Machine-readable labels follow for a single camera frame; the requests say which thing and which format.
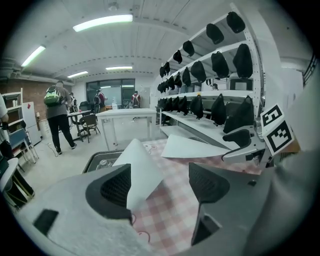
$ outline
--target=ceiling beam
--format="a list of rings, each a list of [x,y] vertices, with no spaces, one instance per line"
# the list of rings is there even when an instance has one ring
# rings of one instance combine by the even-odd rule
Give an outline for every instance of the ceiling beam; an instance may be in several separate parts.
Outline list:
[[[158,58],[153,58],[150,56],[109,56],[109,57],[102,57],[98,59],[90,59],[90,60],[84,60],[81,63],[75,63],[71,66],[65,67],[55,73],[52,74],[52,78],[58,78],[60,76],[69,76],[71,74],[74,74],[76,72],[84,71],[84,69],[89,67],[100,67],[100,68],[106,68],[110,65],[133,65],[133,68],[135,67],[135,64],[141,65],[143,63],[145,67],[147,68],[150,65],[157,65],[161,66],[162,60]]]

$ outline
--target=green backpack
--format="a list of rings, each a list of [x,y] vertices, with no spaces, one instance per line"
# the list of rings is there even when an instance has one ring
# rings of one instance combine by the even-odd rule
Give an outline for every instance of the green backpack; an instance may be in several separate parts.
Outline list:
[[[43,102],[48,107],[61,105],[62,97],[60,91],[56,89],[56,86],[51,86],[46,90]]]

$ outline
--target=refrigerator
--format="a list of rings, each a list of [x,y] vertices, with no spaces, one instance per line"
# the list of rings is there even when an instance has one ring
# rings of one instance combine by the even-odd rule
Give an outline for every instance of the refrigerator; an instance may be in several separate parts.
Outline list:
[[[32,144],[35,145],[39,143],[41,141],[41,133],[38,130],[33,102],[22,103],[22,118],[26,124],[25,129],[29,132]]]

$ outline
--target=pink checkered cloth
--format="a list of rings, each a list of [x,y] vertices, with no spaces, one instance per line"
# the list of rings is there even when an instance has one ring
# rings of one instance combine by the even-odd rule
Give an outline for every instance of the pink checkered cloth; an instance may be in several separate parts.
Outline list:
[[[167,139],[144,142],[164,180],[133,212],[133,227],[142,239],[163,255],[174,255],[191,246],[199,203],[189,184],[189,163],[203,163],[217,168],[249,174],[261,173],[253,163],[227,164],[221,156],[204,158],[164,158]]]

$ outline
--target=white wall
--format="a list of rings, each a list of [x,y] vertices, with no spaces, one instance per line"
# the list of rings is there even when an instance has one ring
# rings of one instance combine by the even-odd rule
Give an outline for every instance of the white wall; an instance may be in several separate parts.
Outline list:
[[[73,92],[73,95],[76,98],[78,105],[81,102],[85,102],[87,100],[86,82],[77,82],[74,86],[72,86],[71,91]]]

